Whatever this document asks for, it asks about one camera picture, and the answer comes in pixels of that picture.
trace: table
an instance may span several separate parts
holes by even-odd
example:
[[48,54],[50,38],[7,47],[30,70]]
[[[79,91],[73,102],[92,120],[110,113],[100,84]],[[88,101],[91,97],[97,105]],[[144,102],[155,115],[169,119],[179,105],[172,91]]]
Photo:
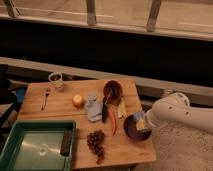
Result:
[[[128,115],[140,111],[141,103],[132,78],[113,79],[123,88],[123,98]],[[31,83],[28,86],[24,102],[20,109],[18,120],[75,120],[77,125],[76,154],[73,160],[74,169],[127,165],[156,160],[151,137],[143,142],[129,139],[123,130],[124,119],[117,119],[118,129],[112,136],[110,120],[106,123],[88,121],[84,108],[77,109],[72,104],[72,97],[81,94],[86,98],[90,93],[96,93],[98,100],[103,99],[103,87],[110,80],[65,81],[64,91],[57,92],[49,82]],[[45,110],[41,111],[44,92],[51,88]],[[96,164],[97,157],[87,146],[86,138],[90,132],[102,129],[106,137],[103,142],[105,159]]]

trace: glass window pane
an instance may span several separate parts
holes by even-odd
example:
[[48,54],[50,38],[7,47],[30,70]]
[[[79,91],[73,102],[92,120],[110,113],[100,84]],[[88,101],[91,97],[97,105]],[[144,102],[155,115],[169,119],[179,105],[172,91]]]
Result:
[[213,3],[163,1],[156,28],[213,33]]
[[98,23],[146,26],[151,0],[95,0]]
[[3,2],[3,0],[0,0],[0,15],[1,14],[8,14],[7,13],[7,8],[6,8],[6,6],[5,6],[5,4],[4,4],[4,2]]
[[86,0],[14,0],[25,16],[86,21]]

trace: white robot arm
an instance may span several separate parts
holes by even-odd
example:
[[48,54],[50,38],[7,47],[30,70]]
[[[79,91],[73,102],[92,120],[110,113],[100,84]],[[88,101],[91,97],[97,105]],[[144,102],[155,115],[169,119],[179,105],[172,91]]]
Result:
[[175,121],[213,133],[213,109],[191,107],[182,93],[174,93],[157,100],[146,113],[147,122],[157,127]]

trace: dark floor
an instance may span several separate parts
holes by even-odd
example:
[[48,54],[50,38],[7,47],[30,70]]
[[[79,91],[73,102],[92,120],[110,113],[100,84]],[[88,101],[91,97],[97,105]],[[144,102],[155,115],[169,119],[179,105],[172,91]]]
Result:
[[213,86],[213,42],[0,20],[0,56]]

